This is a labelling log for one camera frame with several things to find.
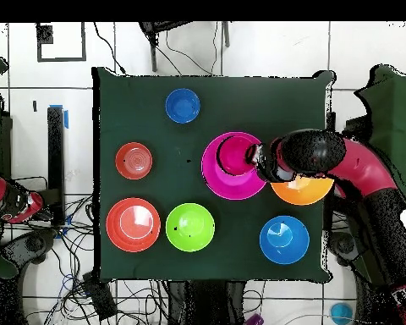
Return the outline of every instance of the white tile floor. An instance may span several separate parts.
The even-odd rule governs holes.
[[[191,56],[203,69],[221,73],[221,23],[214,38],[216,22],[194,22],[169,31],[168,44]],[[54,44],[43,45],[45,57],[79,56],[80,24],[52,23]],[[112,45],[118,62],[128,74],[153,74],[150,47],[137,23],[98,23],[101,36]],[[312,76],[316,71],[331,69],[337,81],[332,92],[332,109],[337,113],[337,130],[342,130],[349,118],[365,114],[365,108],[354,95],[367,84],[370,68],[389,63],[406,73],[406,23],[387,22],[233,22],[229,25],[229,48],[223,48],[222,74],[226,76]],[[5,109],[14,119],[12,133],[12,172],[14,178],[47,176],[47,107],[62,104],[69,111],[69,128],[65,130],[65,192],[66,201],[75,201],[92,192],[92,81],[91,67],[105,66],[118,71],[107,44],[95,33],[92,23],[85,24],[87,59],[85,62],[38,63],[36,59],[36,28],[34,24],[0,24],[0,56],[9,61],[10,69],[0,77],[0,94]],[[182,54],[169,50],[166,33],[159,36],[159,47],[182,74],[206,74]],[[176,75],[174,67],[156,53],[158,75]],[[37,103],[34,112],[32,102]],[[82,211],[75,220],[88,223]],[[21,232],[6,230],[3,240],[15,238]],[[90,249],[92,238],[87,236],[82,246]],[[62,269],[69,272],[69,255],[63,242],[57,240],[54,250],[61,258]],[[90,251],[79,251],[82,273],[93,265]],[[307,282],[268,282],[265,287],[261,315],[264,325],[335,325],[328,314],[332,304],[347,301],[355,306],[355,286],[352,273],[328,255],[328,268],[334,278],[327,284]],[[149,286],[148,281],[127,281],[137,292]],[[58,271],[58,259],[50,252],[39,266],[30,265],[24,285],[25,310],[49,311],[57,301],[63,277]],[[262,290],[262,282],[250,281],[246,289]],[[147,291],[137,298],[123,281],[111,284],[112,293],[124,311],[144,311]],[[253,292],[245,295],[245,309],[258,304]],[[46,313],[29,316],[31,325],[41,325]],[[150,318],[156,323],[159,311]],[[71,322],[53,319],[57,325],[87,325],[85,321]],[[91,318],[93,325],[99,325]],[[124,317],[119,325],[134,325],[135,320]]]

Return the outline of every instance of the blue bowl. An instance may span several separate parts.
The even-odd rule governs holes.
[[[276,264],[293,264],[307,252],[310,236],[301,221],[290,216],[278,216],[261,229],[261,250]]]
[[[168,95],[166,112],[178,124],[187,124],[197,117],[200,111],[199,97],[188,89],[177,89]]]
[[[347,325],[352,321],[354,311],[349,304],[337,303],[331,307],[332,321],[337,325]]]

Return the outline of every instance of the purple object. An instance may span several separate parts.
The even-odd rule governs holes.
[[[226,174],[220,168],[217,162],[217,149],[223,140],[232,135],[242,136],[253,145],[261,143],[253,135],[244,132],[228,132],[220,135],[205,149],[203,158],[201,158],[201,173],[212,192],[221,198],[237,201],[255,195],[266,183],[257,176],[255,169],[241,176],[232,176],[231,174]]]
[[[218,163],[227,174],[240,176],[254,169],[245,161],[245,154],[253,142],[241,135],[226,138],[217,149]]]
[[[253,314],[248,320],[245,322],[245,325],[263,325],[265,321],[259,314]]]

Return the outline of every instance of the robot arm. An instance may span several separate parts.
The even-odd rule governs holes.
[[[335,132],[306,129],[275,139],[269,146],[255,146],[248,159],[268,182],[292,180],[296,174],[326,176],[336,183],[347,180],[359,190],[359,213],[406,324],[406,200],[379,157]]]
[[[42,220],[51,219],[39,193],[10,184],[0,177],[0,221],[21,223],[37,214]]]

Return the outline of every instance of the green bowl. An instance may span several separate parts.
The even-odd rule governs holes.
[[[167,217],[166,233],[170,243],[181,251],[205,248],[215,233],[215,222],[200,204],[184,203],[174,208]]]

